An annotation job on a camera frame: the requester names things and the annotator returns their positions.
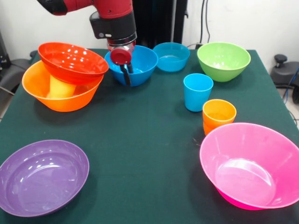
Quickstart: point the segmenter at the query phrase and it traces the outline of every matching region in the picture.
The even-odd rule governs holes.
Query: black pole
[[[4,41],[1,35],[1,31],[0,31],[0,70],[2,70],[2,68],[6,69],[9,68],[11,65],[8,53],[6,51],[5,45],[4,45]]]

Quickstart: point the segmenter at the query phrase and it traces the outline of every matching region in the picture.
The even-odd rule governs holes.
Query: blue bowl
[[[175,72],[182,70],[190,57],[190,50],[179,43],[161,43],[154,48],[159,57],[158,68]]]
[[[111,61],[110,52],[106,54],[105,60],[109,64],[113,77],[121,84],[127,85],[120,66]],[[133,66],[133,73],[129,73],[131,86],[138,86],[145,83],[145,81],[147,81],[153,74],[158,63],[158,56],[153,50],[136,45],[132,53],[131,63]]]

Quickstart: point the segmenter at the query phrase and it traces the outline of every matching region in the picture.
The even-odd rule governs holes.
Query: cup
[[[203,106],[203,127],[205,135],[215,128],[233,123],[237,110],[230,102],[223,99],[211,99]]]
[[[204,74],[194,73],[184,78],[185,107],[192,112],[202,111],[203,104],[209,99],[213,80]]]

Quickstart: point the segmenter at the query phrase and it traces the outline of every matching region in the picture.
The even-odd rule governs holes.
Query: bowl
[[[218,82],[227,82],[237,77],[251,61],[247,50],[225,42],[201,46],[197,57],[205,74]]]
[[[122,85],[127,85],[120,66],[111,61],[110,54],[110,52],[106,54],[105,60],[109,64],[113,77]],[[158,63],[158,56],[153,50],[136,45],[131,63],[133,66],[133,73],[129,73],[131,86],[138,86],[145,83],[153,74]]]
[[[158,68],[167,72],[182,70],[190,57],[190,50],[182,44],[167,42],[154,47],[159,57]]]
[[[62,140],[27,145],[0,167],[0,207],[20,217],[43,216],[64,207],[84,186],[89,161]]]
[[[199,158],[219,193],[239,208],[276,209],[299,200],[299,148],[270,128],[220,126],[203,140]]]
[[[109,69],[100,55],[73,44],[44,43],[39,46],[38,53],[51,75],[70,84],[95,82]]]
[[[33,64],[23,75],[22,85],[27,93],[41,101],[48,108],[58,112],[71,112],[86,106],[93,98],[99,84],[103,80],[100,76],[96,81],[85,85],[77,85],[72,97],[49,98],[51,74],[39,61]]]

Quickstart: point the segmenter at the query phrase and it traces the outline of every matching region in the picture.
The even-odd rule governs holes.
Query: orange cup
[[[234,105],[223,99],[207,101],[202,111],[205,135],[221,125],[233,123],[237,115]]]
[[[48,108],[58,112],[70,112],[86,106],[93,98],[104,76],[97,81],[85,85],[77,85],[73,96],[64,98],[50,97],[50,76],[44,63],[39,61],[33,64],[24,74],[23,88]]]

